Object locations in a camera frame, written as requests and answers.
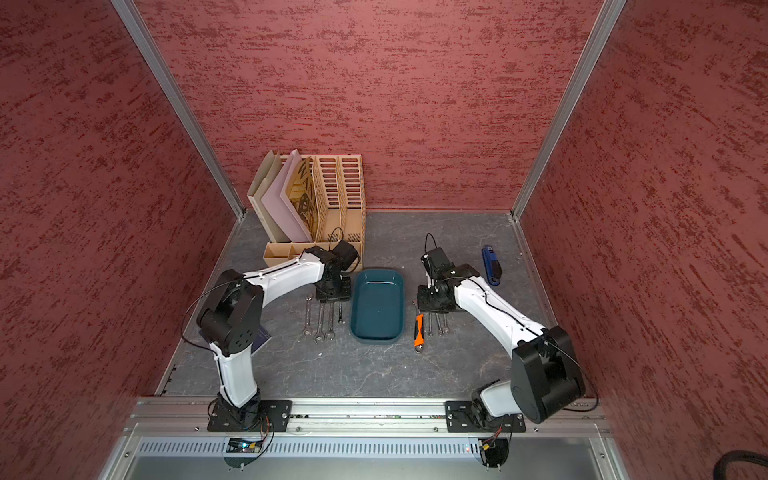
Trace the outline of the orange handled adjustable wrench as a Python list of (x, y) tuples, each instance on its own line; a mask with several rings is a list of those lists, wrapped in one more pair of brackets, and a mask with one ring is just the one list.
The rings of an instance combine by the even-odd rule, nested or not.
[(417, 353), (421, 353), (423, 351), (423, 348), (426, 342), (424, 320), (425, 320), (425, 317), (423, 313), (419, 313), (415, 319), (413, 347)]

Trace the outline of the silver end wrench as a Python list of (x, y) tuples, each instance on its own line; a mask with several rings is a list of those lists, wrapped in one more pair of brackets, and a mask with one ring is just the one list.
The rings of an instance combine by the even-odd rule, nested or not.
[(325, 330), (324, 330), (324, 319), (325, 319), (325, 303), (320, 302), (319, 303), (319, 309), (318, 309), (318, 325), (317, 325), (317, 331), (314, 336), (315, 343), (324, 342), (326, 338)]
[(327, 329), (325, 332), (326, 341), (333, 341), (336, 337), (336, 334), (334, 331), (334, 310), (335, 310), (335, 303), (328, 302), (327, 303), (327, 321), (326, 321)]

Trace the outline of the teal plastic storage tray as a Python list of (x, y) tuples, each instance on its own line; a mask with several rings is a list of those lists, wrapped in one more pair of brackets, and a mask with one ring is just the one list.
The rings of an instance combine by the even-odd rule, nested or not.
[(392, 269), (362, 270), (353, 286), (350, 331), (362, 344), (390, 345), (405, 328), (405, 281)]

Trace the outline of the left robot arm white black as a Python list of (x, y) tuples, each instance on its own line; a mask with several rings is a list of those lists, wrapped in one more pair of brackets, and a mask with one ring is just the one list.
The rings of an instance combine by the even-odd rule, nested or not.
[(229, 269), (220, 275), (203, 296), (196, 324), (216, 362), (221, 405), (250, 413), (250, 405), (257, 401), (251, 355), (263, 308), (306, 285), (313, 285), (325, 300), (349, 299), (345, 273), (359, 258), (357, 249), (342, 240), (329, 250), (312, 246), (266, 269), (249, 273)]

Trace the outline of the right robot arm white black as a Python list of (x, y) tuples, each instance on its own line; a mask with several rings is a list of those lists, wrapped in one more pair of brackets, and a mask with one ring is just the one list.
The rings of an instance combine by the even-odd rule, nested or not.
[(586, 379), (568, 333), (547, 328), (504, 300), (468, 264), (437, 247), (421, 256), (428, 281), (417, 289), (423, 313), (464, 311), (490, 332), (511, 360), (511, 378), (473, 392), (472, 422), (488, 429), (508, 416), (540, 424), (586, 394)]

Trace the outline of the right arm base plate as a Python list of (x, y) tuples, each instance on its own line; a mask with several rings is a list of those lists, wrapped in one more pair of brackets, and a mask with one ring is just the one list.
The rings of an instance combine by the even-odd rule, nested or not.
[(479, 401), (446, 401), (447, 430), (450, 433), (525, 433), (521, 414), (492, 416)]

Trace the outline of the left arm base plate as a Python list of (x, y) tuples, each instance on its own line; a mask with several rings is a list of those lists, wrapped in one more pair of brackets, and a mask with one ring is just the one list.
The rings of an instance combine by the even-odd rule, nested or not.
[(208, 432), (277, 432), (283, 433), (291, 416), (290, 400), (251, 401), (234, 407), (217, 397), (208, 411)]

